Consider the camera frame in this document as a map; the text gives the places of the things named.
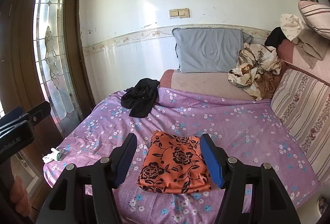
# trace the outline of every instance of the human hand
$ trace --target human hand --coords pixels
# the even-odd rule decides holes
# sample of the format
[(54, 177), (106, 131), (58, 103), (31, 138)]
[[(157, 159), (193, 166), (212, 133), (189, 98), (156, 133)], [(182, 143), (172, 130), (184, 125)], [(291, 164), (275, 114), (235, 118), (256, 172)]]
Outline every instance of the human hand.
[(10, 190), (10, 201), (15, 204), (17, 213), (24, 217), (29, 216), (31, 205), (27, 196), (27, 191), (23, 187), (22, 179), (14, 175), (14, 184)]

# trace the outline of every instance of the striped pillow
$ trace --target striped pillow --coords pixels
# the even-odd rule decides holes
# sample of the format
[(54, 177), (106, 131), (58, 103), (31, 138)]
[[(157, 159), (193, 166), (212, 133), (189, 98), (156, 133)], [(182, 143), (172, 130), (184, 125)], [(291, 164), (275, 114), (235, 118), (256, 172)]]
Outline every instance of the striped pillow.
[(300, 1), (298, 8), (306, 24), (330, 40), (330, 7), (312, 1)]
[(326, 183), (330, 179), (330, 87), (288, 69), (271, 108), (305, 153), (318, 180)]

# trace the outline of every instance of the black garment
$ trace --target black garment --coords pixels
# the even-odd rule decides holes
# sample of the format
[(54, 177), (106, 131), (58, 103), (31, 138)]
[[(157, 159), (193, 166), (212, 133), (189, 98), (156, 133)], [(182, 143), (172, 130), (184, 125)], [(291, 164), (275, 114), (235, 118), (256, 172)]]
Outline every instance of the black garment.
[(277, 49), (277, 47), (282, 43), (283, 40), (287, 40), (281, 27), (276, 27), (269, 34), (267, 40), (265, 41), (265, 46), (272, 46)]
[(153, 104), (158, 97), (159, 81), (155, 79), (141, 79), (135, 87), (126, 90), (120, 104), (125, 108), (131, 108), (129, 115), (135, 118), (144, 118), (151, 112)]

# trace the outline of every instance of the blue gripper pad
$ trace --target blue gripper pad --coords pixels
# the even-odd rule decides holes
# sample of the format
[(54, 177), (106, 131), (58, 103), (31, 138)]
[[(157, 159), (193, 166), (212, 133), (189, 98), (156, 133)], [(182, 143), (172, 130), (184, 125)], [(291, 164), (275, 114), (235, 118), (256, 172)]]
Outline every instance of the blue gripper pad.
[(215, 153), (213, 152), (213, 150), (216, 150), (217, 147), (214, 145), (208, 134), (203, 134), (201, 136), (199, 144), (201, 147), (202, 156), (206, 163), (207, 169), (210, 172), (212, 181), (217, 184), (219, 188), (221, 188), (224, 185), (222, 168), (215, 156)]
[(109, 158), (111, 160), (111, 168), (115, 173), (115, 188), (125, 181), (128, 169), (136, 152), (137, 138), (133, 133), (129, 133), (123, 144), (115, 148)]

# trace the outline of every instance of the purple floral bedsheet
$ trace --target purple floral bedsheet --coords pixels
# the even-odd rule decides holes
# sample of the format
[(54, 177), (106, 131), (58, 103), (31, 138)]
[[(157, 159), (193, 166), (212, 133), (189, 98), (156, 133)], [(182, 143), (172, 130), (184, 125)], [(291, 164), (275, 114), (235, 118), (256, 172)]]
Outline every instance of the purple floral bedsheet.
[[(270, 99), (237, 101), (159, 88), (159, 101), (152, 112), (137, 119), (121, 107), (124, 94), (119, 91), (103, 100), (59, 145), (64, 151), (62, 160), (44, 166), (50, 186), (67, 164), (91, 165), (109, 156), (133, 132), (138, 138), (136, 154), (125, 182), (113, 191), (123, 219), (134, 223), (213, 223), (224, 193), (214, 185), (210, 191), (189, 195), (151, 193), (137, 186), (152, 132), (162, 130), (182, 136), (207, 132), (216, 146), (245, 164), (271, 163), (296, 207), (319, 187), (304, 153), (272, 112)], [(244, 212), (249, 211), (250, 199), (251, 186), (247, 185)]]

